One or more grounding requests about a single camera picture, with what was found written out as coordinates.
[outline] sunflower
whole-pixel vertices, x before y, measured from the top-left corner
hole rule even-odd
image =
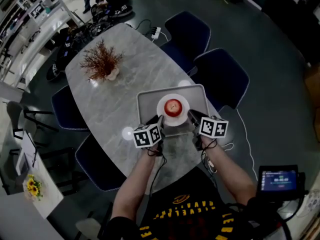
[[[39,194],[39,190],[36,186],[33,186],[31,189],[29,189],[29,192],[31,193],[31,195],[33,195],[34,197],[36,197]]]
[[[33,178],[30,178],[27,183],[26,183],[26,187],[28,188],[28,190],[32,189],[32,187],[35,186],[35,181]]]

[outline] oval table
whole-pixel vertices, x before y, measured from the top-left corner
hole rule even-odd
[[[120,74],[114,81],[88,80],[86,69],[80,67],[84,50],[104,39],[107,47],[114,46],[115,53],[124,53],[119,65]],[[74,100],[91,133],[105,153],[128,176],[135,166],[141,150],[134,141],[124,140],[122,130],[139,125],[137,94],[143,91],[178,86],[182,80],[191,78],[158,46],[145,36],[120,23],[91,41],[70,62],[65,70]],[[211,115],[219,116],[208,102]],[[152,192],[159,191],[177,181],[198,163],[200,152],[192,143],[193,134],[184,134],[164,140],[163,154],[167,164],[160,170]],[[162,164],[157,158],[150,176],[146,194],[155,173]]]

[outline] red fruit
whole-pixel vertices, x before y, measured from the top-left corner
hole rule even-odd
[[[169,99],[164,105],[164,112],[169,117],[177,117],[182,112],[182,104],[179,100],[173,98]]]

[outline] person's arm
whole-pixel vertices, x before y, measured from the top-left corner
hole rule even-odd
[[[156,156],[148,155],[148,150],[142,151],[141,157],[115,196],[111,219],[125,217],[136,221],[137,210],[144,197],[155,160]]]
[[[201,136],[201,139],[203,148],[212,142],[212,139],[205,136]],[[219,144],[214,142],[209,147],[214,148],[208,148],[205,152],[217,169],[224,185],[238,203],[247,205],[248,201],[256,196],[256,187],[253,181],[239,165],[228,157]]]

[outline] white vase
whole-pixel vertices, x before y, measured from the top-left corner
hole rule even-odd
[[[119,74],[120,70],[116,66],[114,70],[111,71],[111,73],[106,77],[109,81],[114,81],[117,78],[117,75]]]

